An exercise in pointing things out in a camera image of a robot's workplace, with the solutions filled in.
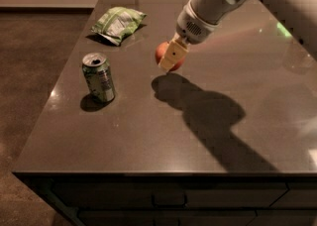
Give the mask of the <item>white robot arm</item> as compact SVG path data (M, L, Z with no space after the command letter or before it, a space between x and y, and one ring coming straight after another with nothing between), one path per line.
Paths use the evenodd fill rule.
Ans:
M189 0L180 12L175 34L157 57L170 72L191 45L206 41L221 21L247 0ZM312 57L317 57L317 0L257 0Z

